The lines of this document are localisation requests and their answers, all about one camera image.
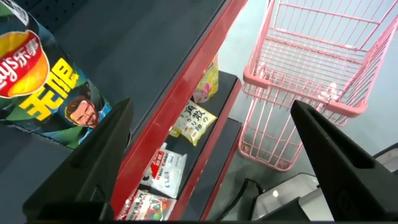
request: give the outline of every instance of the black cable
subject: black cable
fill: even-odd
[[[222,219],[225,218],[225,216],[227,216],[227,214],[232,210],[232,208],[235,207],[235,205],[237,204],[237,202],[241,199],[241,197],[243,196],[244,191],[246,190],[246,188],[248,187],[249,182],[253,182],[255,183],[258,191],[259,191],[259,195],[264,193],[265,190],[260,186],[259,183],[257,183],[254,180],[245,178],[243,185],[241,187],[241,189],[239,190],[238,194],[235,196],[234,200],[224,209],[223,212],[221,212],[221,214],[215,219],[215,221],[221,221]]]

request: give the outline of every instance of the lay's logo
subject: lay's logo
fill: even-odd
[[[44,85],[49,61],[30,30],[0,36],[0,97],[30,95]]]

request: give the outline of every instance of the shopping cart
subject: shopping cart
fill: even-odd
[[[398,26],[398,0],[270,0],[244,70],[252,102],[240,153],[279,171],[302,149],[294,100],[337,126],[363,113]]]

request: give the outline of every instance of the chip bag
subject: chip bag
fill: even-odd
[[[111,111],[54,36],[0,0],[0,120],[76,148]]]
[[[203,103],[209,100],[218,90],[218,65],[217,55],[211,61],[203,78],[193,92],[195,103]]]
[[[150,194],[136,190],[126,200],[117,220],[156,220],[166,221],[176,203],[175,199]]]
[[[165,149],[163,145],[155,154],[141,184],[152,187],[169,197],[177,198],[187,155]]]
[[[188,101],[174,124],[173,129],[185,136],[194,146],[206,132],[209,125],[217,119],[196,103]]]

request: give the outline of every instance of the lay's potato chip bag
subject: lay's potato chip bag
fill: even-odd
[[[110,111],[54,36],[0,0],[0,119],[75,148]]]

